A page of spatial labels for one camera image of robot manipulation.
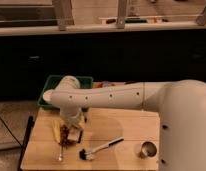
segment dark cabinet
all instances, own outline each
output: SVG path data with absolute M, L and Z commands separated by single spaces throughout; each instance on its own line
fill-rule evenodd
M 206 81 L 206 29 L 0 37 L 0 99 L 37 99 L 50 74 Z

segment green tray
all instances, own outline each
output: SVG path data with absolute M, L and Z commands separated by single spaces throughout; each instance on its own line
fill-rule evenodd
M 64 76 L 65 75 L 49 75 L 49 77 L 47 78 L 46 83 L 44 85 L 44 88 L 42 90 L 42 93 L 41 93 L 41 95 L 38 99 L 38 102 L 37 102 L 39 107 L 43 107 L 44 109 L 50 109 L 50 110 L 51 109 L 58 109 L 58 108 L 54 107 L 53 105 L 46 103 L 43 99 L 43 94 L 45 91 L 47 91 L 49 89 L 56 88 Z M 80 82 L 81 89 L 90 89 L 93 87 L 93 78 L 92 77 L 76 76 L 76 78 Z M 82 110 L 83 110 L 83 112 L 88 111 L 87 108 L 83 108 Z

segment wooden table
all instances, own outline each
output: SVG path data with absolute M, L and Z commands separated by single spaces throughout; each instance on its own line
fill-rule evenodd
M 64 161 L 59 162 L 59 145 L 52 132 L 52 121 L 59 118 L 58 111 L 40 108 L 21 168 L 23 170 L 157 170 L 158 155 L 141 159 L 144 141 L 158 147 L 159 117 L 157 113 L 95 109 L 88 112 L 82 142 L 64 150 Z M 117 138 L 124 141 L 99 151 L 93 161 L 79 159 L 82 148 L 95 147 Z

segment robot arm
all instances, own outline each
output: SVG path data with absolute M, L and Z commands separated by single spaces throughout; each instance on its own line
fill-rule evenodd
M 55 89 L 49 103 L 73 118 L 79 107 L 144 109 L 160 114 L 160 171 L 206 171 L 206 83 L 136 83 L 91 90 Z
M 96 89 L 55 89 L 49 92 L 48 102 L 61 109 L 96 107 L 158 112 L 159 98 L 168 84 L 135 83 Z

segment floor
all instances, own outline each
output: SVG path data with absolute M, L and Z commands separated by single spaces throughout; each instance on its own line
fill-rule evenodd
M 6 122 L 10 130 L 22 141 L 27 126 L 28 117 L 37 115 L 36 101 L 0 102 L 0 117 Z M 0 121 L 0 147 L 15 142 Z M 0 171 L 17 171 L 20 149 L 0 151 Z

